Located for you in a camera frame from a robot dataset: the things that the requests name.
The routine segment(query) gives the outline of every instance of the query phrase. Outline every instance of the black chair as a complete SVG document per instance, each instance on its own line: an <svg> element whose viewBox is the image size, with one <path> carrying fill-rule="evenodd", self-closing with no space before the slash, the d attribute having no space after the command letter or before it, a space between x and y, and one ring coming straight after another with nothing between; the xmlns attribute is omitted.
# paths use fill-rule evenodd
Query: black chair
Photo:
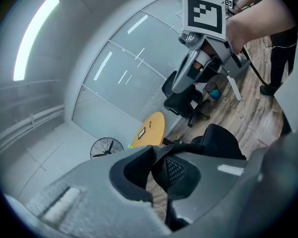
<svg viewBox="0 0 298 238"><path fill-rule="evenodd" d="M203 101L202 93L197 91L194 85L188 87L184 92L180 94L172 92L172 83L174 81L176 73L176 71L172 72L172 74L167 78L162 86L162 91L167 97L167 99L163 103L164 108L170 110L177 116L180 115L184 118L189 118L189 127L192 127L192 118L197 114L201 114L204 118L210 119L210 116L206 116L202 112L200 112L200 108L203 106L203 104L205 102L210 102L210 100ZM198 103L195 109L191 105L192 101Z"/></svg>
<svg viewBox="0 0 298 238"><path fill-rule="evenodd" d="M203 136L192 139L191 144L202 145L202 155L246 160L234 135L227 129L213 123L207 127Z"/></svg>

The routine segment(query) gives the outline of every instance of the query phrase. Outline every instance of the fluorescent light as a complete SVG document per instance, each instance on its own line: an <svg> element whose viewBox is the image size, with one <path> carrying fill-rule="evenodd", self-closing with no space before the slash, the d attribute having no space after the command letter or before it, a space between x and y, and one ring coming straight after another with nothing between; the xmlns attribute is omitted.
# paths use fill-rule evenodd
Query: fluorescent light
<svg viewBox="0 0 298 238"><path fill-rule="evenodd" d="M125 85L127 85L127 83L128 83L128 81L129 81L129 79L132 77L132 75L128 78L128 80L127 80L127 82L126 82L126 84Z"/></svg>
<svg viewBox="0 0 298 238"><path fill-rule="evenodd" d="M100 67L99 67L99 70L98 72L96 73L95 77L94 77L94 80L97 80L101 71L103 70L103 68L105 67L105 65L107 64L108 60L110 59L111 55L113 53L112 52L109 52L108 55L106 56L105 60L101 63Z"/></svg>
<svg viewBox="0 0 298 238"><path fill-rule="evenodd" d="M128 34L130 34L132 31L134 31L134 29L139 26L141 23L143 23L146 19L148 18L148 15L143 16L136 24L134 24L129 30L128 30Z"/></svg>
<svg viewBox="0 0 298 238"><path fill-rule="evenodd" d="M123 79L123 77L125 76L125 74L127 73L127 70L125 71L124 75L120 78L118 84L120 83L120 81Z"/></svg>
<svg viewBox="0 0 298 238"><path fill-rule="evenodd" d="M138 56L144 51L145 48L143 48L143 50L140 51L140 53L136 56L135 60L138 58Z"/></svg>
<svg viewBox="0 0 298 238"><path fill-rule="evenodd" d="M137 68L139 67L139 65L144 61L144 58L140 61L140 63L138 64Z"/></svg>
<svg viewBox="0 0 298 238"><path fill-rule="evenodd" d="M28 62L29 54L34 43L34 40L40 31L44 21L50 15L59 0L45 0L45 2L38 9L32 18L28 28L25 31L21 41L18 54L15 60L13 80L24 80L26 64Z"/></svg>

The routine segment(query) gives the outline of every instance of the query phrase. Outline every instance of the round yellow table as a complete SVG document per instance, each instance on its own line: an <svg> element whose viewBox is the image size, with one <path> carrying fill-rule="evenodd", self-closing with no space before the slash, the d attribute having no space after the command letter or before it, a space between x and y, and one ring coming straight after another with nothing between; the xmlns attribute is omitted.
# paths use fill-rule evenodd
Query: round yellow table
<svg viewBox="0 0 298 238"><path fill-rule="evenodd" d="M163 113L156 112L149 116L139 128L130 148L145 145L170 144L171 141L164 138L165 120Z"/></svg>

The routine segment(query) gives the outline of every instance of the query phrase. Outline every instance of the glass wall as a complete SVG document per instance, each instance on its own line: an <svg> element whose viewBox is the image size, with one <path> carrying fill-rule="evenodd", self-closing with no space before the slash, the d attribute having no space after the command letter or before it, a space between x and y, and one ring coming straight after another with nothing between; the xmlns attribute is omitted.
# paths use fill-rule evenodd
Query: glass wall
<svg viewBox="0 0 298 238"><path fill-rule="evenodd" d="M161 87L187 48L178 41L182 5L158 0L132 16L101 50L84 81L73 121L96 138L126 148L142 122L162 112L166 130L177 116L163 107Z"/></svg>

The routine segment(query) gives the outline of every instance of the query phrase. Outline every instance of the cable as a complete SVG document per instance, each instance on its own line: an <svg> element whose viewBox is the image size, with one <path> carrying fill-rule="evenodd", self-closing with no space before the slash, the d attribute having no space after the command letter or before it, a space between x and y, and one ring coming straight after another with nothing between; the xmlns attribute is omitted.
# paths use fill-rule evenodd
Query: cable
<svg viewBox="0 0 298 238"><path fill-rule="evenodd" d="M262 79L261 75L259 74L259 72L258 72L257 69L255 68L254 64L252 63L252 61L251 61L251 59L250 59L250 57L249 57L249 55L248 55L248 53L247 53L245 47L243 47L242 52L243 52L243 54L245 55L245 57L246 57L248 60L250 60L250 64L249 64L249 65L252 67L253 71L255 72L255 74L256 74L256 76L259 78L259 80L260 80L265 86L267 86L267 87L269 87L269 88L271 88L271 89L277 90L277 89L278 89L277 87L274 87L274 86L271 86L271 85L267 84L267 83Z"/></svg>
<svg viewBox="0 0 298 238"><path fill-rule="evenodd" d="M164 216L164 219L163 219L163 221L165 220L165 218L167 217L167 213L165 212L165 210L162 208L162 206L160 206L160 205L156 205L156 204L153 204L154 206L159 206L163 211L164 211L164 214L165 214L165 216Z"/></svg>
<svg viewBox="0 0 298 238"><path fill-rule="evenodd" d="M297 42L295 42L294 44L291 44L290 46L287 46L287 47L282 47L282 46L266 46L266 43L265 43L265 41L264 41L264 38L262 38L262 40L263 40L263 43L264 43L264 45L265 45L265 48L266 49L268 49L268 50L272 50L273 48L282 48L282 49L288 49L288 48L291 48L291 47L293 47L293 46L295 46L296 44L297 44Z"/></svg>

